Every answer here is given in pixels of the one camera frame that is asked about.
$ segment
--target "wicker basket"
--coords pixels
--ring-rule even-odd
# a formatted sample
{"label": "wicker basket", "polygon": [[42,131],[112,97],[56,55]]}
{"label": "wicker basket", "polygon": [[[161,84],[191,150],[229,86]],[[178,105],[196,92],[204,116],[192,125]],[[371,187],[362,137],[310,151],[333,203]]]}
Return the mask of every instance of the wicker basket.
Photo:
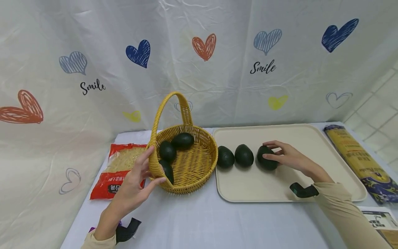
{"label": "wicker basket", "polygon": [[[157,133],[160,115],[167,101],[173,95],[178,97],[183,124],[169,127]],[[185,97],[179,92],[171,92],[159,106],[150,141],[147,145],[147,148],[155,147],[154,152],[149,156],[149,170],[154,178],[166,177],[159,165],[158,149],[160,143],[165,140],[171,141],[182,132],[191,134],[195,143],[187,150],[177,150],[177,157],[171,165],[174,173],[174,185],[169,180],[160,185],[167,192],[175,194],[191,193],[207,182],[216,167],[218,149],[215,140],[207,131],[192,124],[191,111]]]}

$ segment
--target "red package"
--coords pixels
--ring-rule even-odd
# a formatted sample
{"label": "red package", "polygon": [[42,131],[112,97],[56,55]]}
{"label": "red package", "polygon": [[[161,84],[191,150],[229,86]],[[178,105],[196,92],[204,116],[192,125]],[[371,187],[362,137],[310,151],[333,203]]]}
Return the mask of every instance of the red package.
{"label": "red package", "polygon": [[112,199],[122,184],[126,174],[133,168],[135,160],[145,151],[146,144],[111,144],[108,166],[99,176],[90,195],[93,199]]}

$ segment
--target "noodle package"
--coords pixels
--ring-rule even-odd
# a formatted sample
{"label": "noodle package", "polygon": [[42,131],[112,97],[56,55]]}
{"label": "noodle package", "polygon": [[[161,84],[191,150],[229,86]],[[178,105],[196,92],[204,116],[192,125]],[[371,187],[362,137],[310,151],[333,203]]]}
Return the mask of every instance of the noodle package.
{"label": "noodle package", "polygon": [[[112,199],[145,147],[146,144],[111,144],[108,166],[99,176],[90,199]],[[141,187],[144,185],[145,179],[141,182]]]}
{"label": "noodle package", "polygon": [[398,184],[366,150],[340,125],[324,128],[337,151],[379,204],[398,203]]}

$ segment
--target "dark green avocado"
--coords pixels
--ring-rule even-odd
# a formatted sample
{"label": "dark green avocado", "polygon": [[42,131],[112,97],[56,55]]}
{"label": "dark green avocado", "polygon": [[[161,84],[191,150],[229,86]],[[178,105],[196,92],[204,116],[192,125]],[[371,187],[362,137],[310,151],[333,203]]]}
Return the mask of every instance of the dark green avocado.
{"label": "dark green avocado", "polygon": [[268,146],[262,145],[257,151],[258,165],[265,170],[273,171],[278,167],[278,162],[263,158],[263,154],[275,154]]}
{"label": "dark green avocado", "polygon": [[183,132],[173,138],[172,145],[176,149],[188,149],[193,145],[194,141],[191,134]]}
{"label": "dark green avocado", "polygon": [[242,168],[248,168],[254,162],[253,152],[247,145],[241,144],[235,150],[235,161]]}
{"label": "dark green avocado", "polygon": [[225,146],[219,146],[219,157],[217,165],[222,169],[229,169],[234,165],[235,157],[232,151]]}
{"label": "dark green avocado", "polygon": [[174,175],[173,175],[173,168],[171,165],[165,160],[159,160],[160,165],[163,167],[164,174],[166,175],[167,179],[174,184]]}
{"label": "dark green avocado", "polygon": [[177,150],[169,141],[163,141],[159,146],[159,156],[168,163],[172,163],[177,156]]}

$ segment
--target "beige tray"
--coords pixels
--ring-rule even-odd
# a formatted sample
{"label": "beige tray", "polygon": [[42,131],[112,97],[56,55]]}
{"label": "beige tray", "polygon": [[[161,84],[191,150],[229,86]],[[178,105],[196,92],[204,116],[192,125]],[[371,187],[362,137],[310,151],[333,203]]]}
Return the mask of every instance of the beige tray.
{"label": "beige tray", "polygon": [[[321,131],[312,125],[270,125],[254,127],[220,128],[213,137],[218,146],[225,146],[233,153],[240,144],[246,144],[253,152],[254,159],[263,142],[279,140],[289,143],[301,153],[321,165],[336,181],[342,183],[352,194],[353,201],[364,200],[366,189],[340,157],[333,145]],[[264,172],[256,165],[256,160],[249,170],[238,169],[235,165],[230,170],[216,167],[217,190],[221,197],[229,202],[307,202],[313,198],[298,198],[289,189],[294,183],[304,188],[313,181],[299,171],[281,165],[275,171]]]}

